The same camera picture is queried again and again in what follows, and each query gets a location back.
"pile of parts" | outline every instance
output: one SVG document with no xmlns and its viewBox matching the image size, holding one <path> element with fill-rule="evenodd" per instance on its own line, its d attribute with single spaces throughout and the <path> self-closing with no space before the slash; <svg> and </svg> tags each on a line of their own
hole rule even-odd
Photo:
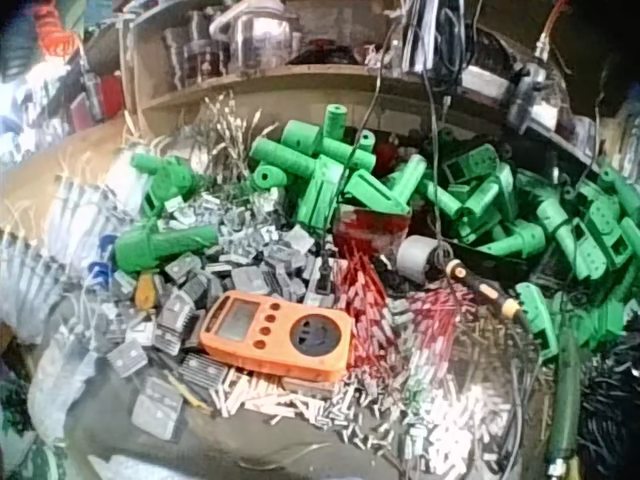
<svg viewBox="0 0 640 480">
<path fill-rule="evenodd" d="M 60 179 L 46 249 L 5 228 L 3 318 L 38 343 L 52 308 L 72 307 L 29 395 L 46 440 L 63 437 L 106 357 L 119 377 L 142 375 L 131 421 L 164 440 L 184 408 L 245 408 L 270 424 L 305 419 L 413 478 L 478 465 L 508 478 L 538 373 L 558 362 L 548 473 L 563 477 L 577 450 L 579 348 L 624 333 L 640 194 L 609 168 L 597 182 L 552 183 L 508 148 L 446 129 L 377 178 L 376 135 L 345 142 L 347 113 L 329 105 L 322 126 L 292 120 L 279 141 L 247 141 L 231 184 L 132 147 L 105 185 Z M 405 238 L 432 206 L 444 212 L 437 239 Z M 460 248 L 520 259 L 530 281 L 511 296 L 454 258 Z M 56 368 L 74 379 L 64 394 Z M 600 379 L 587 378 L 602 408 Z M 606 451 L 584 442 L 592 457 Z"/>
</svg>

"shelf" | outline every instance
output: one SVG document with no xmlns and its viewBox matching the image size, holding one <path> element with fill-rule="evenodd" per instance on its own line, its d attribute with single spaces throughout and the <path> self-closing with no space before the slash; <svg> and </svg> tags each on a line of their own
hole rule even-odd
<svg viewBox="0 0 640 480">
<path fill-rule="evenodd" d="M 142 108 L 159 109 L 188 105 L 222 90 L 248 93 L 289 89 L 351 90 L 373 92 L 376 76 L 358 65 L 292 65 L 252 74 L 231 74 L 212 78 L 198 85 L 174 91 L 149 101 Z M 422 96 L 418 81 L 384 78 L 385 94 L 407 98 Z"/>
<path fill-rule="evenodd" d="M 200 10 L 212 5 L 222 5 L 222 0 L 169 0 L 144 12 L 131 25 L 135 32 L 157 35 L 166 28 L 184 25 L 191 10 Z"/>
</svg>

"wire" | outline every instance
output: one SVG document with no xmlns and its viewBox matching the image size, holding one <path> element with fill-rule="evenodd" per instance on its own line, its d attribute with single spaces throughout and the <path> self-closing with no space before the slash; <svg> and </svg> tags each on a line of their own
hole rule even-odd
<svg viewBox="0 0 640 480">
<path fill-rule="evenodd" d="M 549 14 L 549 18 L 547 18 L 547 23 L 544 26 L 544 30 L 542 30 L 542 35 L 546 35 L 547 38 L 551 35 L 551 30 L 558 20 L 558 17 L 564 10 L 567 8 L 569 4 L 569 0 L 558 0 L 556 4 L 553 6 L 551 13 Z"/>
<path fill-rule="evenodd" d="M 478 42 L 478 18 L 480 18 L 480 11 L 482 10 L 482 4 L 484 0 L 478 0 L 476 5 L 476 11 L 471 21 L 471 45 L 469 47 L 469 56 L 467 57 L 467 63 L 465 68 L 468 68 L 473 62 L 473 58 L 476 56 L 476 44 Z"/>
<path fill-rule="evenodd" d="M 32 12 L 38 41 L 45 55 L 69 57 L 77 48 L 82 48 L 78 34 L 66 31 L 62 26 L 56 0 L 44 0 L 34 5 Z"/>
<path fill-rule="evenodd" d="M 513 400 L 515 402 L 516 411 L 516 431 L 513 437 L 513 449 L 511 455 L 509 455 L 509 462 L 506 468 L 503 470 L 500 480 L 505 480 L 515 464 L 518 452 L 520 451 L 520 443 L 522 442 L 522 427 L 524 423 L 524 413 L 522 409 L 522 398 L 520 397 L 520 386 L 518 384 L 518 368 L 516 366 L 516 360 L 511 360 L 511 387 L 513 389 Z"/>
<path fill-rule="evenodd" d="M 244 460 L 238 460 L 237 463 L 242 468 L 247 468 L 249 470 L 256 470 L 256 471 L 259 471 L 259 472 L 266 472 L 268 470 L 275 470 L 276 468 L 281 468 L 281 467 L 284 467 L 286 465 L 289 465 L 290 463 L 294 462 L 295 460 L 299 459 L 300 457 L 303 457 L 303 456 L 313 452 L 314 450 L 318 450 L 318 449 L 324 448 L 324 447 L 329 447 L 331 445 L 332 445 L 332 443 L 330 443 L 330 442 L 314 443 L 314 444 L 311 444 L 311 445 L 307 446 L 306 448 L 300 450 L 299 452 L 296 452 L 295 454 L 285 458 L 284 460 L 282 460 L 280 462 L 268 463 L 267 465 L 255 465 L 255 464 L 252 464 L 252 463 L 247 463 Z M 291 446 L 284 447 L 284 448 L 281 448 L 280 450 L 277 450 L 275 453 L 286 451 L 286 450 L 290 450 L 290 449 L 291 449 Z"/>
</svg>

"green plastic pipe fitting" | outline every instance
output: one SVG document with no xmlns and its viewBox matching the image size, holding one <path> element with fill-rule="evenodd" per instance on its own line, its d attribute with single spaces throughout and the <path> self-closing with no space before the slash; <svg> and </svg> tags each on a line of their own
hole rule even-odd
<svg viewBox="0 0 640 480">
<path fill-rule="evenodd" d="M 640 223 L 640 192 L 634 185 L 611 167 L 600 172 L 599 184 L 604 189 L 615 189 L 624 211 L 636 224 Z"/>
<path fill-rule="evenodd" d="M 418 193 L 429 199 L 431 203 L 438 203 L 438 207 L 449 217 L 456 220 L 462 213 L 462 203 L 444 188 L 437 186 L 431 180 L 423 178 L 417 187 Z"/>
<path fill-rule="evenodd" d="M 322 132 L 320 127 L 310 123 L 289 120 L 282 131 L 280 144 L 309 157 L 320 150 Z"/>
<path fill-rule="evenodd" d="M 498 152 L 487 143 L 445 162 L 442 168 L 450 183 L 466 183 L 492 174 L 499 163 Z"/>
<path fill-rule="evenodd" d="M 177 157 L 162 158 L 136 153 L 131 157 L 131 166 L 153 176 L 142 202 L 143 211 L 148 217 L 159 216 L 164 211 L 165 202 L 172 198 L 180 196 L 188 200 L 210 182 Z"/>
<path fill-rule="evenodd" d="M 254 185 L 261 190 L 285 187 L 289 184 L 289 177 L 284 170 L 267 164 L 258 165 L 252 178 Z"/>
<path fill-rule="evenodd" d="M 498 257 L 519 253 L 522 258 L 528 258 L 544 250 L 545 235 L 539 225 L 516 220 L 513 224 L 507 224 L 507 227 L 511 236 L 479 247 L 478 250 Z"/>
<path fill-rule="evenodd" d="M 555 237 L 560 244 L 576 278 L 583 280 L 588 277 L 589 267 L 577 252 L 578 241 L 573 235 L 571 222 L 560 202 L 555 198 L 547 198 L 538 206 L 536 214 L 547 234 Z"/>
<path fill-rule="evenodd" d="M 495 173 L 473 192 L 473 195 L 465 202 L 463 208 L 466 212 L 480 217 L 501 192 L 503 194 L 501 203 L 504 204 L 506 197 L 513 192 L 513 174 L 506 163 L 498 165 Z"/>
<path fill-rule="evenodd" d="M 363 130 L 360 135 L 360 141 L 358 142 L 358 148 L 367 153 L 373 153 L 373 148 L 376 146 L 376 136 L 369 130 Z"/>
<path fill-rule="evenodd" d="M 280 142 L 282 146 L 295 150 L 298 153 L 302 153 L 308 156 L 322 154 L 329 158 L 333 158 L 343 165 L 346 165 L 353 147 L 332 138 L 318 136 L 319 133 L 320 129 L 315 125 L 299 122 L 297 120 L 290 120 L 282 132 Z M 365 144 L 363 148 L 360 148 L 360 146 L 358 146 L 353 156 L 351 157 L 351 160 L 349 161 L 350 170 L 356 170 L 359 168 L 366 170 L 367 172 L 371 172 L 373 170 L 373 167 L 375 167 L 376 165 L 376 157 L 375 155 L 364 149 L 367 144 L 370 144 L 371 142 L 375 144 L 375 135 L 373 135 L 373 133 L 371 132 L 368 132 L 365 135 Z"/>
<path fill-rule="evenodd" d="M 365 170 L 357 170 L 351 176 L 344 194 L 351 195 L 376 212 L 407 215 L 411 211 L 406 202 L 402 202 L 393 191 Z"/>
<path fill-rule="evenodd" d="M 253 142 L 251 158 L 273 165 L 287 173 L 293 173 L 307 180 L 313 176 L 316 160 L 296 152 L 268 138 L 259 137 Z"/>
<path fill-rule="evenodd" d="M 347 107 L 344 105 L 327 105 L 322 124 L 322 136 L 341 142 L 347 126 L 347 113 Z"/>
<path fill-rule="evenodd" d="M 504 231 L 504 228 L 502 228 L 502 225 L 500 224 L 491 229 L 491 238 L 493 238 L 494 242 L 497 242 L 498 240 L 504 240 L 508 236 L 509 235 L 507 235 L 507 232 Z"/>
<path fill-rule="evenodd" d="M 218 243 L 211 226 L 158 232 L 157 227 L 134 228 L 123 233 L 115 243 L 118 268 L 126 273 L 156 268 L 161 262 L 185 252 L 205 250 Z"/>
<path fill-rule="evenodd" d="M 471 244 L 486 232 L 491 231 L 500 223 L 502 217 L 493 205 L 481 217 L 473 215 L 460 218 L 457 222 L 458 235 L 463 243 Z"/>
<path fill-rule="evenodd" d="M 422 155 L 411 155 L 406 166 L 395 181 L 391 193 L 402 203 L 407 203 L 427 170 L 427 161 Z"/>
</svg>

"green plastic part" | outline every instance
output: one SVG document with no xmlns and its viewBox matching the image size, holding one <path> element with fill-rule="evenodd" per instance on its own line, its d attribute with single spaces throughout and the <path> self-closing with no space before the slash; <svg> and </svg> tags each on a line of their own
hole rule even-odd
<svg viewBox="0 0 640 480">
<path fill-rule="evenodd" d="M 260 162 L 306 179 L 311 179 L 315 170 L 316 161 L 313 158 L 264 137 L 256 138 L 250 155 Z"/>
<path fill-rule="evenodd" d="M 499 205 L 511 204 L 508 199 L 513 194 L 513 174 L 506 163 L 498 165 L 493 175 L 487 178 L 478 189 L 473 192 L 471 198 L 464 204 L 464 210 L 471 215 L 481 216 L 489 208 L 498 196 Z"/>
<path fill-rule="evenodd" d="M 516 220 L 506 226 L 511 233 L 510 236 L 480 247 L 478 250 L 499 257 L 519 253 L 522 258 L 528 258 L 544 250 L 546 245 L 544 230 L 539 225 Z"/>
<path fill-rule="evenodd" d="M 507 235 L 507 232 L 504 231 L 504 228 L 502 228 L 502 225 L 500 224 L 491 229 L 491 238 L 493 238 L 494 242 L 497 242 L 498 240 L 504 240 L 508 236 L 509 235 Z"/>
<path fill-rule="evenodd" d="M 254 185 L 261 190 L 285 187 L 290 182 L 284 170 L 267 164 L 258 165 L 256 171 L 253 172 L 252 178 Z"/>
<path fill-rule="evenodd" d="M 633 253 L 618 225 L 620 210 L 616 205 L 617 202 L 611 202 L 606 195 L 597 197 L 589 206 L 586 222 L 611 270 L 620 268 Z"/>
<path fill-rule="evenodd" d="M 492 174 L 499 163 L 498 152 L 487 143 L 449 160 L 442 168 L 450 183 L 466 183 L 474 178 Z"/>
<path fill-rule="evenodd" d="M 442 187 L 438 186 L 436 188 L 436 184 L 431 180 L 423 178 L 418 184 L 417 191 L 432 203 L 436 203 L 437 200 L 440 209 L 454 220 L 462 214 L 462 203 Z"/>
<path fill-rule="evenodd" d="M 555 331 L 560 331 L 563 320 L 567 321 L 573 327 L 579 345 L 597 336 L 597 322 L 592 312 L 576 308 L 568 294 L 563 295 L 562 292 L 557 292 L 551 300 L 549 312 Z"/>
<path fill-rule="evenodd" d="M 584 259 L 589 278 L 598 280 L 607 271 L 607 258 L 582 220 L 574 218 L 572 225 L 573 234 L 578 240 L 578 257 Z"/>
<path fill-rule="evenodd" d="M 323 138 L 320 145 L 320 153 L 329 158 L 333 158 L 343 165 L 346 165 L 349 155 L 351 155 L 352 148 L 353 147 L 351 145 L 347 145 L 346 143 L 338 142 L 331 138 Z M 356 149 L 353 157 L 351 157 L 351 160 L 349 161 L 350 170 L 362 169 L 367 172 L 371 172 L 375 166 L 376 156 L 365 150 L 361 150 L 360 148 Z"/>
<path fill-rule="evenodd" d="M 172 198 L 180 196 L 183 200 L 189 200 L 208 182 L 204 175 L 196 174 L 185 161 L 177 157 L 161 158 L 136 153 L 131 158 L 131 166 L 153 176 L 142 202 L 143 211 L 148 217 L 159 216 L 164 211 L 165 202 Z"/>
<path fill-rule="evenodd" d="M 477 186 L 476 182 L 471 182 L 469 185 L 452 183 L 447 187 L 447 192 L 449 192 L 453 198 L 458 200 L 458 202 L 464 203 L 471 198 L 471 195 L 473 195 Z"/>
<path fill-rule="evenodd" d="M 289 120 L 280 138 L 280 143 L 285 147 L 309 157 L 318 153 L 320 142 L 322 142 L 320 127 L 298 120 Z"/>
<path fill-rule="evenodd" d="M 541 343 L 540 359 L 544 361 L 557 355 L 558 339 L 542 291 L 532 283 L 519 283 L 516 292 L 531 331 Z"/>
<path fill-rule="evenodd" d="M 211 226 L 158 232 L 151 224 L 120 235 L 114 249 L 118 268 L 134 273 L 156 268 L 168 257 L 202 251 L 217 243 L 218 234 Z"/>
<path fill-rule="evenodd" d="M 376 146 L 376 136 L 369 130 L 363 130 L 358 142 L 358 148 L 368 153 L 373 153 Z"/>
<path fill-rule="evenodd" d="M 624 217 L 620 222 L 620 230 L 629 246 L 636 254 L 636 258 L 640 258 L 640 229 L 629 217 Z"/>
<path fill-rule="evenodd" d="M 351 176 L 344 193 L 376 212 L 407 215 L 411 211 L 406 202 L 400 201 L 391 190 L 364 170 L 358 170 Z"/>
<path fill-rule="evenodd" d="M 536 214 L 548 235 L 554 236 L 560 248 L 565 253 L 567 260 L 578 280 L 589 276 L 589 266 L 581 255 L 576 253 L 578 242 L 573 236 L 573 229 L 569 222 L 569 216 L 564 211 L 560 202 L 555 198 L 548 198 L 542 202 Z"/>
<path fill-rule="evenodd" d="M 458 235 L 463 243 L 475 242 L 480 236 L 490 231 L 502 217 L 498 209 L 490 206 L 481 217 L 468 216 L 458 220 Z"/>
<path fill-rule="evenodd" d="M 341 142 L 347 125 L 347 113 L 347 107 L 344 105 L 327 105 L 327 109 L 324 112 L 322 136 Z"/>
<path fill-rule="evenodd" d="M 598 318 L 598 341 L 615 340 L 624 332 L 624 304 L 616 300 L 603 303 L 596 311 Z"/>
<path fill-rule="evenodd" d="M 407 203 L 415 191 L 420 179 L 427 170 L 427 161 L 421 155 L 411 155 L 411 158 L 397 177 L 391 193 L 402 203 Z"/>
<path fill-rule="evenodd" d="M 315 173 L 298 204 L 296 220 L 308 230 L 323 231 L 329 226 L 337 204 L 337 192 L 344 167 L 320 155 Z"/>
<path fill-rule="evenodd" d="M 586 178 L 580 182 L 580 185 L 578 185 L 578 192 L 584 195 L 591 202 L 598 200 L 600 197 L 607 196 L 604 190 Z"/>
<path fill-rule="evenodd" d="M 634 223 L 640 223 L 640 192 L 638 189 L 611 167 L 606 167 L 600 172 L 598 181 L 605 190 L 615 189 L 624 211 Z"/>
</svg>

